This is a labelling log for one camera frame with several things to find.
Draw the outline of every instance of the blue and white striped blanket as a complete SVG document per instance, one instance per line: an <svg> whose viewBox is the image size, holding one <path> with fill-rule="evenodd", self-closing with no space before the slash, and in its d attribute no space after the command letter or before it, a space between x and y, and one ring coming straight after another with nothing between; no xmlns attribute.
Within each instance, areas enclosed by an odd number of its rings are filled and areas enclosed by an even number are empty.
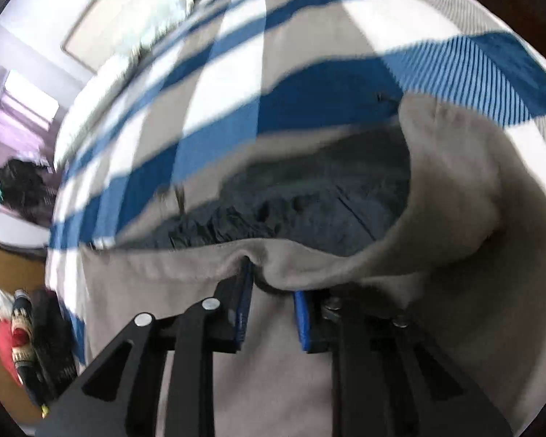
<svg viewBox="0 0 546 437"><path fill-rule="evenodd" d="M379 123L408 91L487 115L546 191L546 61L475 0L201 0L64 175L47 285L79 359L80 243L113 245L158 189L263 133Z"/></svg>

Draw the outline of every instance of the blue stripe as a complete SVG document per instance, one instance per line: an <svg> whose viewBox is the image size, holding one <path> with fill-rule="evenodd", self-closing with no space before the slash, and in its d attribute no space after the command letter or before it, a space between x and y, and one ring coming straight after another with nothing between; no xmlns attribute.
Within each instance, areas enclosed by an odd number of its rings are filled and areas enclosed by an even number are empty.
<svg viewBox="0 0 546 437"><path fill-rule="evenodd" d="M513 34L492 32L471 38L503 72L531 116L546 114L546 71Z"/></svg>
<svg viewBox="0 0 546 437"><path fill-rule="evenodd" d="M297 322L297 333L303 351L310 350L310 321L307 311L307 302L303 291L293 293L293 304L295 306L295 321Z"/></svg>
<svg viewBox="0 0 546 437"><path fill-rule="evenodd" d="M219 9L218 11L211 12L206 17L202 18L201 20L194 23L188 30L187 34L192 34L194 31L199 30L200 28L206 26L207 24L214 21L216 18L222 16L230 9L238 8L240 5L245 3L248 0L236 0L234 3L230 2L228 6L223 6L223 8ZM182 34L179 30L174 31L172 35L166 36L166 38L158 43L156 47L153 49L152 54L149 55L147 58L145 58L142 63L140 64L140 67L135 73L135 76L138 77L145 69L147 69L150 64L154 62L155 59L163 55L166 51L169 51L170 48L172 48L176 43L181 41L186 35Z"/></svg>
<svg viewBox="0 0 546 437"><path fill-rule="evenodd" d="M75 248L96 237L115 236L143 210L159 186L184 181L240 144L252 142L257 134L383 121L396 113L397 106L389 101L379 103L378 92L394 101L400 100L405 91L424 92L477 109L500 126L530 119L526 104L535 100L538 90L546 93L546 87L520 83L515 74L510 79L504 77L481 50L485 41L485 35L459 36L444 42L425 42L381 58L324 61L293 73L270 93L253 98L173 144L131 174L114 179L83 211L53 226L51 248ZM459 54L469 57L461 59ZM514 49L511 54L530 58L524 48L519 53ZM445 67L453 62L454 71L447 71ZM513 81L525 91L517 93ZM468 105L459 90L466 86L472 90L477 87L478 94L469 97L472 102ZM510 105L516 107L509 113L502 109L508 106L502 101L508 94ZM546 98L542 113L546 113Z"/></svg>
<svg viewBox="0 0 546 437"><path fill-rule="evenodd" d="M211 45L201 52L198 52L197 54L182 61L172 70L164 81L160 81L159 83L155 84L145 94L143 94L109 132L103 135L103 137L99 139L91 148L86 150L86 152L80 158L73 161L64 175L63 182L77 175L77 173L84 169L93 158L95 158L107 146L109 146L109 143L119 134L124 124L139 110L143 109L149 103L152 103L152 101L162 90L166 90L167 88L174 86L185 79L188 75L192 74L192 72L204 67L209 57L220 57L226 52L236 48L243 42L246 42L258 34L262 34L265 24L266 29L274 28L290 20L293 15L301 9L315 6L325 6L333 1L336 0L291 0L286 3L286 5L272 11L266 17L262 17L247 23L245 26L238 28L222 39L219 39L217 51L213 51L213 46Z"/></svg>
<svg viewBox="0 0 546 437"><path fill-rule="evenodd" d="M86 364L85 360L85 322L83 322L76 314L69 311L66 306L63 305L63 314L65 318L71 323L73 328L73 354L79 360L79 363L82 365Z"/></svg>

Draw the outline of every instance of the metal screw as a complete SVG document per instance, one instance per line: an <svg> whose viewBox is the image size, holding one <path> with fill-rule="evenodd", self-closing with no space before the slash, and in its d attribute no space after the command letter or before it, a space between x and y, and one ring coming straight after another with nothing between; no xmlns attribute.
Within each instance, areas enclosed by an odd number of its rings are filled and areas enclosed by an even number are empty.
<svg viewBox="0 0 546 437"><path fill-rule="evenodd" d="M397 315L393 318L392 323L395 327L398 328L407 328L409 326L409 321L406 320L406 317L401 315Z"/></svg>
<svg viewBox="0 0 546 437"><path fill-rule="evenodd" d="M342 299L339 297L330 297L325 300L324 307L329 311L339 311L342 308Z"/></svg>
<svg viewBox="0 0 546 437"><path fill-rule="evenodd" d="M143 314L135 316L135 319L133 321L138 327L146 327L146 325L150 325L152 323L152 319L152 315L144 312Z"/></svg>
<svg viewBox="0 0 546 437"><path fill-rule="evenodd" d="M221 306L221 302L216 297L209 297L202 301L202 309L205 311L216 311Z"/></svg>

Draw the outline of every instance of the white wall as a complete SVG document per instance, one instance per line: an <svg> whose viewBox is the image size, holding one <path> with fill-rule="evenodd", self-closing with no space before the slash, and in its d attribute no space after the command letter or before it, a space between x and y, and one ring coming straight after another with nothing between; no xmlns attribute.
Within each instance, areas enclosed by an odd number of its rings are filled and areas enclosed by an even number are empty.
<svg viewBox="0 0 546 437"><path fill-rule="evenodd" d="M0 243L22 247L40 247L49 242L47 228L0 213Z"/></svg>
<svg viewBox="0 0 546 437"><path fill-rule="evenodd" d="M0 65L16 70L68 109L84 84L23 43L0 24Z"/></svg>
<svg viewBox="0 0 546 437"><path fill-rule="evenodd" d="M91 0L10 0L0 25L83 85L92 72L61 50Z"/></svg>

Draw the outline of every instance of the folded cloth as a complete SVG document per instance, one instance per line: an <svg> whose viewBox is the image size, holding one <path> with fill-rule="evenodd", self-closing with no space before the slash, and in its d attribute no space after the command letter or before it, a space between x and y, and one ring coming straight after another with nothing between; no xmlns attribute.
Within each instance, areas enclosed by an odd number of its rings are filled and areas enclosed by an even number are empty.
<svg viewBox="0 0 546 437"><path fill-rule="evenodd" d="M399 126L352 134L318 152L242 169L218 200L122 249L185 249L285 238L340 256L382 239L406 207L409 152Z"/></svg>
<svg viewBox="0 0 546 437"><path fill-rule="evenodd" d="M355 254L250 237L179 251L83 248L90 354L138 312L183 312L248 257L277 290L341 286L368 305L377 296L393 308L410 302L409 314L512 428L525 426L546 403L546 195L480 113L408 94L399 121L411 159L406 207ZM234 175L226 165L184 182L185 198L212 199L205 181L222 186ZM256 293L243 351L215 359L215 396L222 435L331 434L329 359L301 352L290 297Z"/></svg>
<svg viewBox="0 0 546 437"><path fill-rule="evenodd" d="M59 397L77 377L73 359L71 324L63 317L54 291L32 292L32 347L53 398Z"/></svg>

